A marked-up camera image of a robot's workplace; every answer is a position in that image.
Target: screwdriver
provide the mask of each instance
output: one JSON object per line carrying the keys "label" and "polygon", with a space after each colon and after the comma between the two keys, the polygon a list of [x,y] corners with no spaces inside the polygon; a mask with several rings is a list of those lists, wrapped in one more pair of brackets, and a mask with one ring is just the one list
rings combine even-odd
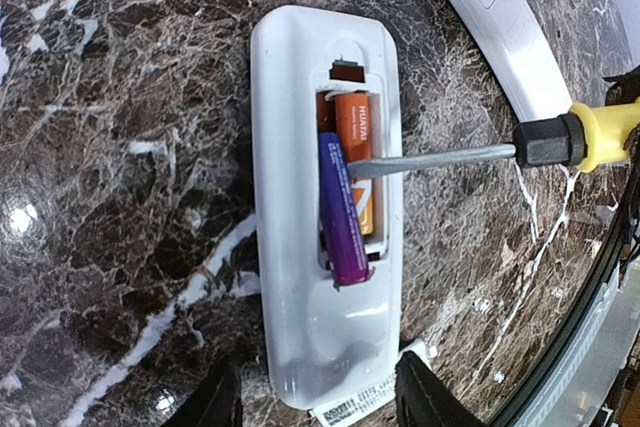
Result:
{"label": "screwdriver", "polygon": [[590,108],[576,103],[553,119],[518,124],[511,143],[448,152],[368,159],[348,164],[354,179],[515,157],[521,168],[576,166],[581,172],[630,159],[627,141],[640,125],[640,98],[632,104]]}

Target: black object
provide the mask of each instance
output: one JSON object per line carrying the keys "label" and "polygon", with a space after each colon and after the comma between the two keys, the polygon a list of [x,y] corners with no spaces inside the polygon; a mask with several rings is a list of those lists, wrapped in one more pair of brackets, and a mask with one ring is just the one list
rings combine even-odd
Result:
{"label": "black object", "polygon": [[640,65],[628,74],[605,77],[607,82],[615,82],[609,88],[606,105],[631,104],[640,97]]}
{"label": "black object", "polygon": [[604,405],[611,409],[614,412],[614,415],[615,413],[622,412],[624,402],[628,400],[626,396],[627,389],[633,391],[637,385],[638,380],[636,375],[635,370],[627,366],[624,370],[620,371],[616,380],[613,382],[613,386],[611,386],[611,389],[609,390],[609,394],[604,401]]}
{"label": "black object", "polygon": [[329,70],[329,78],[364,84],[364,67],[357,62],[334,60]]}
{"label": "black object", "polygon": [[587,156],[582,121],[575,114],[518,124],[513,133],[520,167],[578,165]]}
{"label": "black object", "polygon": [[396,411],[401,427],[485,427],[415,353],[396,366]]}
{"label": "black object", "polygon": [[162,427],[242,427],[240,378],[235,366],[220,362]]}
{"label": "black object", "polygon": [[596,418],[593,419],[589,427],[609,427],[612,423],[609,413],[600,409],[596,414]]}

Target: battery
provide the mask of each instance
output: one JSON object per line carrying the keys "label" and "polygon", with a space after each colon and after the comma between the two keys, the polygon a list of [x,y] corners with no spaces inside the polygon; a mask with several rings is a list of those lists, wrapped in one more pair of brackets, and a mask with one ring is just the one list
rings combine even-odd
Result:
{"label": "battery", "polygon": [[[371,115],[369,96],[363,93],[341,94],[334,97],[336,131],[340,137],[347,162],[371,158]],[[351,183],[360,230],[363,235],[373,233],[373,180],[358,179]]]}
{"label": "battery", "polygon": [[349,173],[336,133],[318,135],[320,215],[337,288],[366,282],[373,275],[350,192]]}

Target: white remote control cover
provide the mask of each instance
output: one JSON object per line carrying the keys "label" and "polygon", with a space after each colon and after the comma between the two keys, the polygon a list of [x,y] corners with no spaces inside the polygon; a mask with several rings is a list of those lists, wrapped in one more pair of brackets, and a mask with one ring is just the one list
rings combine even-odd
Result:
{"label": "white remote control cover", "polygon": [[526,0],[449,0],[520,122],[565,114],[571,96]]}

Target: orange battery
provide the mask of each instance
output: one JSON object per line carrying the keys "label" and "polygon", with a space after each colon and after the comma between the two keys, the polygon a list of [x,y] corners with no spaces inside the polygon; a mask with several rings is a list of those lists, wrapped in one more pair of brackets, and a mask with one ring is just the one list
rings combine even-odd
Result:
{"label": "orange battery", "polygon": [[[334,97],[336,130],[347,162],[371,158],[371,117],[367,94]],[[373,180],[358,179],[351,184],[363,235],[373,233]]]}

